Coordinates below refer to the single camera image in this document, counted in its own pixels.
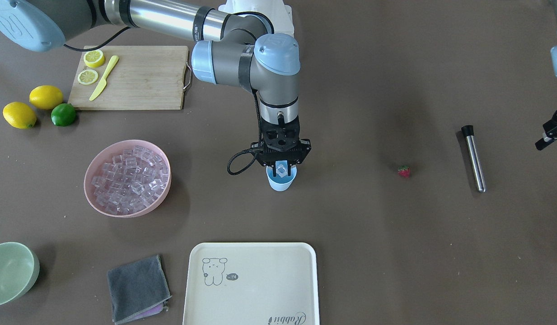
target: brown table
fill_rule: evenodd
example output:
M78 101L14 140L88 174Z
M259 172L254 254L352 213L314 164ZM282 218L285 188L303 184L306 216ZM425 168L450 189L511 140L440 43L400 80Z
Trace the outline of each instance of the brown table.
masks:
M324 325L557 324L557 143L534 146L557 108L548 2L287 4L313 150L284 193L258 165L226 173L256 140L239 88L194 80L183 111L84 111L65 128L41 111L32 130L10 127L2 108L35 86L67 99L80 54L33 53L0 33L0 242L25 243L42 268L26 296L0 306L0 325L111 324L107 271L153 254L173 297L139 322L179 325L192 247L272 241L316 250ZM139 29L112 44L193 45ZM458 135L465 124L485 194ZM173 173L162 205L129 220L97 213L82 188L92 158L124 139L160 146ZM397 175L403 164L410 179Z

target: bowl of ice cubes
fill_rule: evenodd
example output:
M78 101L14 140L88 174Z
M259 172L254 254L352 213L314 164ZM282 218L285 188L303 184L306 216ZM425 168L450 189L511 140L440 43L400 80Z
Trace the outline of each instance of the bowl of ice cubes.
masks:
M124 140L92 160L84 177L84 192L101 214L133 218L157 208L170 184L169 160L158 146L144 140Z

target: knife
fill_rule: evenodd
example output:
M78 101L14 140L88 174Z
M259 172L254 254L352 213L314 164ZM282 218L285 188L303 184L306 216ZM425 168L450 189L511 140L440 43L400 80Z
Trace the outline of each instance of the knife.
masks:
M109 59L108 66L105 68L105 71L103 72L103 75L101 76L101 79L99 80L96 89L94 89L94 93L90 96L90 101L96 99L99 96L99 94L101 94L105 86L108 84L106 78L109 76L109 73L112 71L114 66L116 66L117 60L119 59L120 58L118 56L112 56Z

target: folded cloth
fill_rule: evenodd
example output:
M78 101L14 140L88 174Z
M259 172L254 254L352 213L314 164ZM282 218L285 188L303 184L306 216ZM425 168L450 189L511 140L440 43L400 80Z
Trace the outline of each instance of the folded cloth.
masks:
M159 255L108 271L108 284L115 325L156 315L171 298Z

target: mint green bowl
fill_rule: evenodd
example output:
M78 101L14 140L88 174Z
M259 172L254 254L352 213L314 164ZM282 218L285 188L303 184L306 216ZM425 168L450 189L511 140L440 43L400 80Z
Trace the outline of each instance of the mint green bowl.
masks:
M0 243L0 305L23 296L37 280L39 260L22 243Z

